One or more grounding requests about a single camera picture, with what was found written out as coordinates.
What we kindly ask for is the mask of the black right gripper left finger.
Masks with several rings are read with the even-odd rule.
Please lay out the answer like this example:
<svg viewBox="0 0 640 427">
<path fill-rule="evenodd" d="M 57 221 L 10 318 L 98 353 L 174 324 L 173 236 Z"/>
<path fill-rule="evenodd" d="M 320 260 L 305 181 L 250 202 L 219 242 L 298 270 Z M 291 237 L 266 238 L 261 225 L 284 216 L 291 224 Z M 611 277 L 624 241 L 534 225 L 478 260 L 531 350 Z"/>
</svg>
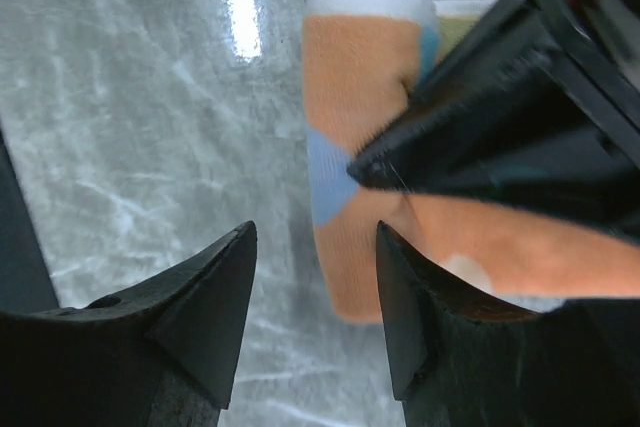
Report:
<svg viewBox="0 0 640 427">
<path fill-rule="evenodd" d="M 229 406 L 257 260 L 245 222 L 84 308 L 1 315 L 5 426 L 214 426 Z"/>
</svg>

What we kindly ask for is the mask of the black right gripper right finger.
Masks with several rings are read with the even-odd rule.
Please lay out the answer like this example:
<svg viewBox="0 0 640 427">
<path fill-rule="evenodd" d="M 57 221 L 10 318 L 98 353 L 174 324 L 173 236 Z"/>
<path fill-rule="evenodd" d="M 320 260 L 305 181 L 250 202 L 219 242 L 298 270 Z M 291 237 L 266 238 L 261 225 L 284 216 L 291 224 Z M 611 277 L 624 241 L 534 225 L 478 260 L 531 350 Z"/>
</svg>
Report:
<svg viewBox="0 0 640 427">
<path fill-rule="evenodd" d="M 635 426 L 639 304 L 578 299 L 536 313 L 493 297 L 385 223 L 379 299 L 409 426 Z"/>
</svg>

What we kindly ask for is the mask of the orange patterned towel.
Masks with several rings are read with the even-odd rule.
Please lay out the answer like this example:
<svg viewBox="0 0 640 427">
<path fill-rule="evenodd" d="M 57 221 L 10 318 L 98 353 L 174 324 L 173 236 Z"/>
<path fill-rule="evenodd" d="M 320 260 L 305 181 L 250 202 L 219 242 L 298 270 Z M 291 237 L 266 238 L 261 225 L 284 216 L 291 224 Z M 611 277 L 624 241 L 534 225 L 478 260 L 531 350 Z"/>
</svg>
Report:
<svg viewBox="0 0 640 427">
<path fill-rule="evenodd" d="M 635 297 L 637 246 L 470 200 L 367 190 L 349 161 L 401 113 L 416 82 L 489 0 L 306 0 L 304 107 L 311 214 L 337 315 L 381 321 L 375 239 L 386 222 L 465 282 L 542 311 L 552 300 Z"/>
</svg>

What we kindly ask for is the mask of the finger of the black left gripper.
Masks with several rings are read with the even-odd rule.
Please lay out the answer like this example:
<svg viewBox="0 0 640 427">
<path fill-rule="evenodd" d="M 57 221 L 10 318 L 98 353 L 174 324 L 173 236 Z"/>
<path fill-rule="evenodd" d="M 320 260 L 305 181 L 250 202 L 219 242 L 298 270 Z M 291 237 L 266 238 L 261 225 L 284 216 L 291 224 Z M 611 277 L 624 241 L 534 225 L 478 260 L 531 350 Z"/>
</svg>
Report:
<svg viewBox="0 0 640 427">
<path fill-rule="evenodd" d="M 351 162 L 360 185 L 639 223 L 639 92 L 575 0 L 499 0 Z"/>
</svg>

